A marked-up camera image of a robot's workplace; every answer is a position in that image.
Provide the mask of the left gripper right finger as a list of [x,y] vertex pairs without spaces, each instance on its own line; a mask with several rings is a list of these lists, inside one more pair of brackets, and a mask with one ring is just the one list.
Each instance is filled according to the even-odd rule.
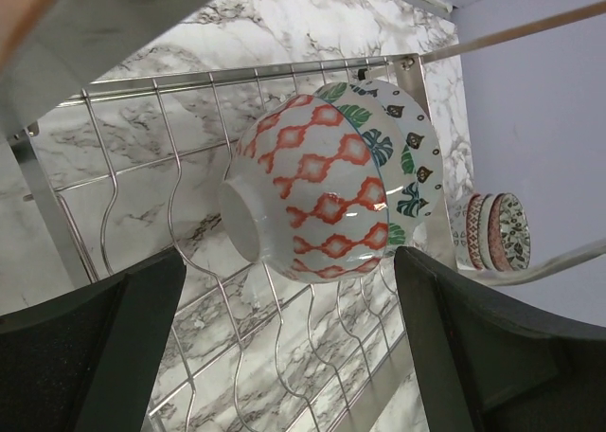
[[467,279],[412,247],[394,258],[432,431],[602,431],[605,330]]

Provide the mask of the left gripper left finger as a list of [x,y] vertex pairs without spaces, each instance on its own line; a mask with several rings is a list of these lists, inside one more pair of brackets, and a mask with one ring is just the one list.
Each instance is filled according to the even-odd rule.
[[2,430],[141,430],[184,282],[167,249],[3,315]]

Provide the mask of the pink patterned small bowl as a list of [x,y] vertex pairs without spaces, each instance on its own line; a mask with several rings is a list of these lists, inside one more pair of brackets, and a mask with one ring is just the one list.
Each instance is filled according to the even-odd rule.
[[519,271],[529,266],[531,240],[526,214],[512,193],[500,194],[490,209],[489,253],[497,271]]

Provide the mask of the steel two-tier dish rack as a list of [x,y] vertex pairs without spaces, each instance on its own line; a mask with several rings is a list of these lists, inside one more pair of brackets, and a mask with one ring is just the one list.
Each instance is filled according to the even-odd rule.
[[354,76],[356,60],[455,45],[450,6],[431,0],[211,0],[102,71],[106,81],[285,63],[288,74],[198,89],[76,102],[27,134],[30,179],[1,144],[1,309],[73,285],[31,189],[57,191],[75,261],[103,278],[177,244],[187,277],[156,375],[150,431],[331,431],[350,423],[381,363],[396,389],[369,431],[428,423],[393,266],[306,287],[247,263],[224,232],[215,193],[237,137],[297,92]]

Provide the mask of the dark red patterned bowl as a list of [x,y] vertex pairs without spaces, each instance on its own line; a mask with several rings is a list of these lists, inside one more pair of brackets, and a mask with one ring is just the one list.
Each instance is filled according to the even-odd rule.
[[292,97],[241,135],[218,200],[240,255],[287,279],[358,278],[387,248],[386,193],[371,152],[312,95]]

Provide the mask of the blue dotted small bowl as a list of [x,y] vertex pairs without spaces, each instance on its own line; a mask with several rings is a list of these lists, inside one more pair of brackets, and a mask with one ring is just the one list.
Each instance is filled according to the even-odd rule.
[[376,98],[396,122],[405,141],[404,151],[415,165],[414,185],[402,191],[397,211],[410,210],[420,219],[429,217],[443,198],[442,153],[430,118],[399,86],[381,80],[360,81],[358,86]]

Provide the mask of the green patterned small bowl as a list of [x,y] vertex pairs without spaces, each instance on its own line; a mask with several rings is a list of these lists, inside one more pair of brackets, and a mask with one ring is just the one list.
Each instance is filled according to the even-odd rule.
[[399,126],[404,106],[396,96],[387,95],[398,90],[375,80],[330,82],[314,92],[353,125],[379,168],[388,205],[388,256],[411,243],[421,204],[416,165]]

